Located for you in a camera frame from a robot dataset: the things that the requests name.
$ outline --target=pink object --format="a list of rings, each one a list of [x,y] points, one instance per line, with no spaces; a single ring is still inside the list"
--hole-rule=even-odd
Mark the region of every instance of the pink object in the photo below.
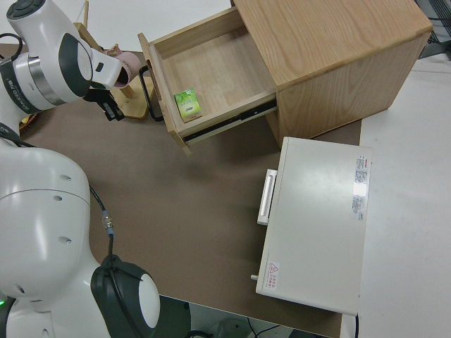
[[[117,88],[124,88],[128,85],[136,75],[138,75],[140,68],[142,67],[139,58],[129,51],[121,51],[119,47],[113,47],[117,58],[122,63],[122,70],[119,73],[119,77],[114,85]]]

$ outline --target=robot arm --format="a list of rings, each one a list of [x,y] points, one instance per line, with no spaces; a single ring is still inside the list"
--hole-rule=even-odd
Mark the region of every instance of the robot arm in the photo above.
[[[28,46],[1,74],[9,96],[26,113],[38,113],[87,95],[90,87],[111,89],[121,62],[91,49],[51,0],[19,0],[7,18]]]
[[[18,0],[7,17],[29,51],[0,62],[0,233],[8,242],[0,246],[0,296],[8,297],[0,337],[152,337],[159,294],[150,275],[112,253],[99,265],[89,249],[82,169],[54,151],[13,145],[23,144],[18,124],[27,114],[111,88],[121,62],[91,49],[52,0]]]

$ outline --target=brown table surface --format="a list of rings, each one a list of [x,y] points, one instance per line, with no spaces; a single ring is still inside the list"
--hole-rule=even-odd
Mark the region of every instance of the brown table surface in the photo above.
[[[359,143],[360,122],[319,137]],[[115,224],[114,252],[151,273],[160,294],[329,337],[341,315],[256,294],[266,228],[257,224],[266,169],[280,156],[264,118],[210,137],[187,157],[152,119],[108,122],[83,100],[42,114],[24,139],[77,162]],[[91,201],[90,244],[108,240]]]

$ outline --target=green box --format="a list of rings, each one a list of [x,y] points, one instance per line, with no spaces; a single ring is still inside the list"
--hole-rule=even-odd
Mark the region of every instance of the green box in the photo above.
[[[202,116],[194,88],[186,89],[185,91],[174,95],[174,99],[177,103],[178,111],[180,112],[183,122],[188,122]]]

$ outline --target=wooden base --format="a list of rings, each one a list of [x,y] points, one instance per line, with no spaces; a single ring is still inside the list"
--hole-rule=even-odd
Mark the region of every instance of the wooden base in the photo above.
[[[149,96],[152,97],[152,92],[154,91],[152,79],[150,77],[145,77],[144,81],[146,82]],[[144,92],[142,91],[140,79],[138,77],[133,79],[129,84],[129,87],[131,87],[134,92],[132,97],[126,97],[118,88],[113,88],[111,93],[116,100],[119,109],[122,110],[126,118],[143,119],[147,116],[149,109],[147,108],[147,102],[144,97]]]

